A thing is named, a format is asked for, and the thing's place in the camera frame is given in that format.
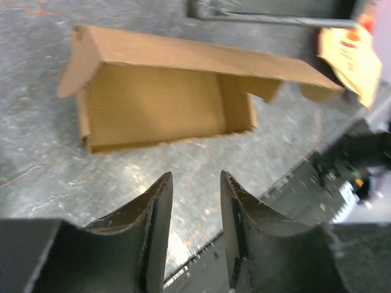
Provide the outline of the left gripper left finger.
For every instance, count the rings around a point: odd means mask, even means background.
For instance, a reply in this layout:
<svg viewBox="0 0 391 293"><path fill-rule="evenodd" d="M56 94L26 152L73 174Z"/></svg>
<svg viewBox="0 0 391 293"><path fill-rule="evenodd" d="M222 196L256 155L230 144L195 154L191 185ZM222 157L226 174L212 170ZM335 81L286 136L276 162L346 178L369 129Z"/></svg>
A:
<svg viewBox="0 0 391 293"><path fill-rule="evenodd" d="M173 201L171 173L85 227L1 220L2 292L161 292Z"/></svg>

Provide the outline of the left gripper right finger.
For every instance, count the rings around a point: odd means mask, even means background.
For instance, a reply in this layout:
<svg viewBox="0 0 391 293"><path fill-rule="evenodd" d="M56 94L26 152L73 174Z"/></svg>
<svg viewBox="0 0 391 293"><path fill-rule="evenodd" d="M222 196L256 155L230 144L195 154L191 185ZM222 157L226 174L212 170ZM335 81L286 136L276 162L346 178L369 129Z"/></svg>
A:
<svg viewBox="0 0 391 293"><path fill-rule="evenodd" d="M390 224L308 226L221 173L228 283L236 292L389 292Z"/></svg>

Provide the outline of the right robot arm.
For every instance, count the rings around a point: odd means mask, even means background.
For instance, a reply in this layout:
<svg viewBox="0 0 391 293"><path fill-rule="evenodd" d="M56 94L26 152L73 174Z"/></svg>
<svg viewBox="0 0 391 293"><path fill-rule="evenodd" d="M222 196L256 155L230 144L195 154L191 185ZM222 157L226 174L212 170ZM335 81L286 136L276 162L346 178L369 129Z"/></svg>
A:
<svg viewBox="0 0 391 293"><path fill-rule="evenodd" d="M321 186L326 176L340 177L344 170L368 167L385 167L390 170L390 133L368 132L352 136L345 134L313 163Z"/></svg>

